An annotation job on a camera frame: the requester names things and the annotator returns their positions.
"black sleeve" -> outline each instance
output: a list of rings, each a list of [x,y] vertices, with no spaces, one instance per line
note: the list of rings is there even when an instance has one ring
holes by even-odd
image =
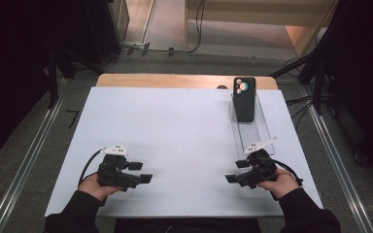
[[[328,210],[320,209],[302,188],[298,188],[280,199],[286,226],[282,233],[341,232],[340,223]]]
[[[47,216],[45,231],[97,233],[95,218],[100,205],[101,202],[95,197],[77,190],[60,214]]]

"gray floor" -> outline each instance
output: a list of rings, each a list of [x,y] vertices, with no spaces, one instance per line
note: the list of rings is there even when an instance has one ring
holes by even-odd
[[[149,52],[148,55],[142,56],[140,52],[135,51],[131,55],[121,55],[104,68],[108,73],[266,76],[283,67],[294,53],[291,51],[288,37],[279,28],[267,29],[264,25],[258,25],[257,27],[264,27],[264,32],[276,31],[277,34],[274,35],[281,35],[278,42],[270,42],[274,36],[265,35],[264,39],[257,40],[259,43],[254,46],[251,55],[244,55],[241,52],[235,52],[240,50],[239,46],[237,50],[231,48],[230,53],[225,52],[224,49],[220,50],[218,46],[208,46],[211,45],[212,40],[206,38],[205,43],[196,53],[177,53],[168,57],[166,53],[162,52]],[[227,37],[227,35],[225,35],[225,38],[228,38],[226,41],[229,45],[234,45],[234,42],[231,41],[233,38],[239,39],[239,37]],[[272,49],[268,50],[266,46],[262,45],[269,45]],[[297,71],[294,70],[291,73],[296,75]],[[9,209],[8,219],[4,219],[2,232],[43,231],[44,213],[51,197],[51,189],[56,182],[77,124],[75,121],[71,126],[74,115],[68,113],[68,111],[81,111],[83,109],[88,92],[96,84],[96,81],[97,75],[90,70],[80,70],[74,80],[66,81],[61,96],[62,102],[59,104],[59,111],[51,125],[51,130],[49,130],[45,142],[37,153],[36,161],[33,163],[19,197],[15,198],[14,207]],[[284,93],[287,100],[299,98],[303,95],[301,86],[290,75],[279,77],[277,82],[279,89]],[[46,95],[36,104],[11,136],[8,143],[0,150],[0,203],[6,191],[10,188],[23,158],[29,154],[29,147],[34,143],[35,135],[42,121],[46,114],[51,113],[47,110],[48,103],[49,96]],[[288,110],[293,114],[302,107],[303,104],[294,105]],[[322,107],[322,109],[322,117],[327,129],[373,223],[373,166],[362,167],[355,163],[354,152],[342,132],[342,127],[325,107]],[[322,195],[324,207],[336,214],[341,222],[343,232],[359,232],[345,192],[334,173],[322,138],[310,114],[307,114],[300,121],[297,134],[317,189]],[[261,218],[259,222],[262,232],[279,232],[279,229],[284,225],[284,221],[280,217]],[[102,218],[97,219],[97,223],[101,232],[112,232],[115,222],[113,219]]]

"floor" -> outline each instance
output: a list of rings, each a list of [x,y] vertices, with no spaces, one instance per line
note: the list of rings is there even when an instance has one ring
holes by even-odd
[[[150,49],[154,50],[183,48],[183,0],[127,2],[128,6],[137,6],[136,11],[141,11],[142,8],[143,11],[152,9],[150,19],[143,17],[140,20],[147,25],[138,27],[147,28],[146,31],[129,32],[135,27],[128,28],[129,33],[126,35],[135,36],[125,38],[127,45],[136,44],[142,47],[150,43]],[[136,5],[140,2],[145,3],[145,6]],[[190,21],[188,24],[191,33],[188,34],[187,48],[190,50],[196,45],[197,35],[193,30],[195,22]],[[135,52],[105,64],[104,67],[112,73],[267,75],[296,57],[285,28],[279,25],[204,21],[201,39],[201,47],[193,54],[168,58],[167,54],[163,53],[150,52],[144,57]],[[277,79],[279,89],[286,99],[299,98],[310,88],[308,85],[299,85],[291,78],[291,75],[296,76],[297,73],[297,70],[293,70],[290,75],[286,74]],[[59,89],[62,94],[55,106],[57,112],[47,109],[49,96],[44,96],[0,150],[0,232],[42,232],[45,221],[43,215],[51,197],[51,189],[75,131],[75,113],[83,108],[88,91],[96,84],[96,79],[96,75],[90,70],[81,70],[74,80],[64,80],[59,75]],[[295,105],[288,110],[293,114],[302,106]],[[363,230],[356,220],[352,209],[354,204],[358,203],[349,202],[348,193],[340,184],[342,181],[331,162],[331,149],[325,147],[322,134],[314,121],[313,111],[310,111],[300,121],[297,133],[317,189],[322,195],[322,203],[337,215],[343,232],[373,232],[373,166],[363,167],[356,164],[354,152],[342,132],[342,127],[326,108],[323,108],[322,118],[330,132],[331,140],[336,145],[335,153],[341,155],[347,174],[352,179],[350,183],[354,184],[372,228]],[[24,174],[20,174],[18,168],[27,167],[28,163],[28,169]],[[17,180],[21,176],[27,179]],[[8,196],[8,190],[16,192]],[[97,219],[100,232],[112,232],[114,222],[113,219]],[[283,224],[281,218],[263,218],[260,221],[262,232],[279,232]]]

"hand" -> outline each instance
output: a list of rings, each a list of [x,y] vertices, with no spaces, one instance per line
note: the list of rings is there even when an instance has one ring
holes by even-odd
[[[108,195],[114,194],[122,189],[118,186],[101,186],[98,174],[87,177],[78,187],[79,191],[86,192],[96,199],[103,201]]]
[[[277,168],[277,173],[278,179],[275,182],[262,182],[257,183],[256,185],[271,191],[278,199],[281,199],[291,191],[299,188],[299,185],[291,172]]]

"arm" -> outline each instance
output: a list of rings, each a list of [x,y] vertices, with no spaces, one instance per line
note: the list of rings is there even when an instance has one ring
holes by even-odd
[[[96,213],[102,201],[119,190],[120,187],[99,185],[96,174],[89,176],[80,184],[60,214],[47,216],[46,232],[98,232]]]
[[[286,220],[282,232],[341,232],[335,215],[320,209],[289,171],[277,169],[277,172],[279,176],[275,182],[257,185],[270,190],[279,199]]]

